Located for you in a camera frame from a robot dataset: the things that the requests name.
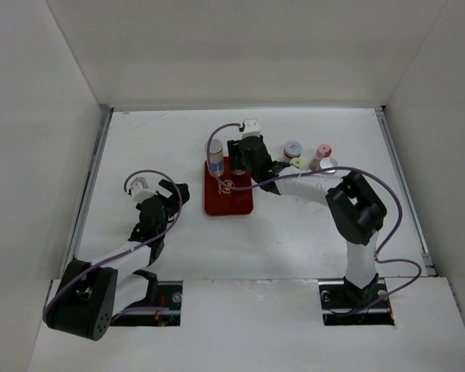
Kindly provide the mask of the tall blue label spice bottle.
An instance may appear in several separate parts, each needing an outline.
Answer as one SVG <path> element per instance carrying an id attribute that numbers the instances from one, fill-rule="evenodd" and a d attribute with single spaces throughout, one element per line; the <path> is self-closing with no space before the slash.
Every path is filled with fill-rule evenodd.
<path id="1" fill-rule="evenodd" d="M 221 177 L 224 174 L 223 145 L 219 139 L 212 139 L 205 144 L 205 166 L 212 177 Z"/>

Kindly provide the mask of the small jar red label lid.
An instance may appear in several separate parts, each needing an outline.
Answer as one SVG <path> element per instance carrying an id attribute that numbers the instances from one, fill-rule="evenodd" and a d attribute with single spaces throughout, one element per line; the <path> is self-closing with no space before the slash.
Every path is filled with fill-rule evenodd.
<path id="1" fill-rule="evenodd" d="M 284 144 L 283 159 L 289 163 L 294 158 L 299 158 L 302 154 L 302 145 L 296 140 L 289 140 Z"/>

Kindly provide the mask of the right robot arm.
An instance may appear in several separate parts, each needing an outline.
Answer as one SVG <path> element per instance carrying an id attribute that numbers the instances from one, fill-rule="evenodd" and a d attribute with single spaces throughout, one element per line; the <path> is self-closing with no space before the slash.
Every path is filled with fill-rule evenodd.
<path id="1" fill-rule="evenodd" d="M 346 241 L 344 298 L 356 307 L 369 301 L 378 279 L 374 261 L 377 235 L 388 211 L 364 176 L 355 170 L 342 177 L 331 171 L 305 176 L 294 165 L 273 160 L 262 136 L 230 140 L 228 152 L 232 168 L 246 171 L 262 190 L 329 209 Z"/>

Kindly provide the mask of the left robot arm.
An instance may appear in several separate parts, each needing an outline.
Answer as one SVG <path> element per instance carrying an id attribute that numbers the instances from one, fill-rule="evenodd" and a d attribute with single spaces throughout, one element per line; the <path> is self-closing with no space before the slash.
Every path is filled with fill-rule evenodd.
<path id="1" fill-rule="evenodd" d="M 175 326 L 180 322 L 182 285 L 160 282 L 149 268 L 189 201 L 185 183 L 159 181 L 152 190 L 138 177 L 129 195 L 139 220 L 127 243 L 92 262 L 73 259 L 57 293 L 43 311 L 50 329 L 97 341 L 109 326 Z"/>

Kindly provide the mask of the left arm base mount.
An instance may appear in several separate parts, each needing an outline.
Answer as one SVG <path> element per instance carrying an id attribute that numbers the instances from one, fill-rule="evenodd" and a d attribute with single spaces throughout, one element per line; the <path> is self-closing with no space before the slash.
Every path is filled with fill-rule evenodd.
<path id="1" fill-rule="evenodd" d="M 179 326 L 183 291 L 183 281 L 160 281 L 156 274 L 139 270 L 116 289 L 112 326 Z"/>

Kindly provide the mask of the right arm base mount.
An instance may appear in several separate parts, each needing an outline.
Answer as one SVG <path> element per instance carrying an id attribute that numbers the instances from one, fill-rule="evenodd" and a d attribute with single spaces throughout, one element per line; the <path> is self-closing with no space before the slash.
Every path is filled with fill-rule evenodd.
<path id="1" fill-rule="evenodd" d="M 325 326 L 393 326 L 394 314 L 384 280 L 363 298 L 350 294 L 343 281 L 320 281 L 319 297 Z"/>

